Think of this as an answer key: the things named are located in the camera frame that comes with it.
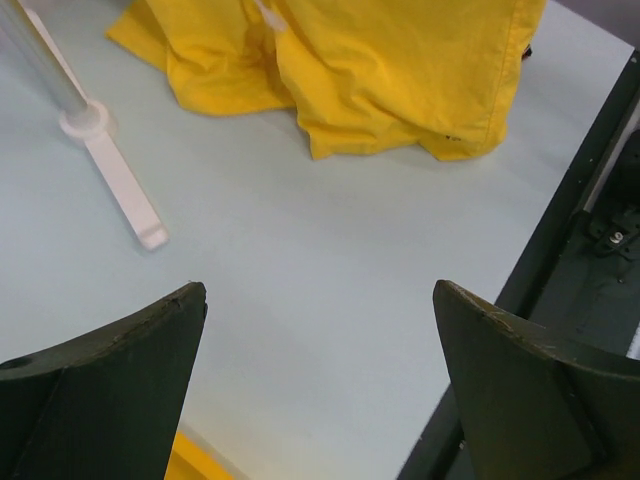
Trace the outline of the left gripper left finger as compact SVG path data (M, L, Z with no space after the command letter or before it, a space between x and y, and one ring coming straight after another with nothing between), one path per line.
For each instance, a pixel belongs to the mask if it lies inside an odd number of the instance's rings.
M163 478L206 315L206 289L191 282L3 362L2 478Z

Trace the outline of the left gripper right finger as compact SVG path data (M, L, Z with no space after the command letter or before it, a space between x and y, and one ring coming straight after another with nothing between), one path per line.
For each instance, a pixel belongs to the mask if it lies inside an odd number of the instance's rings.
M477 478L638 478L638 361L448 280L436 283L433 304Z

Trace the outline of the yellow shorts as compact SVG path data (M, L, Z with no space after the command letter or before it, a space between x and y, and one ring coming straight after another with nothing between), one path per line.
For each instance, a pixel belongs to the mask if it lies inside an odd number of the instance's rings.
M107 37L212 116L290 109L311 155L505 138L542 1L134 1Z

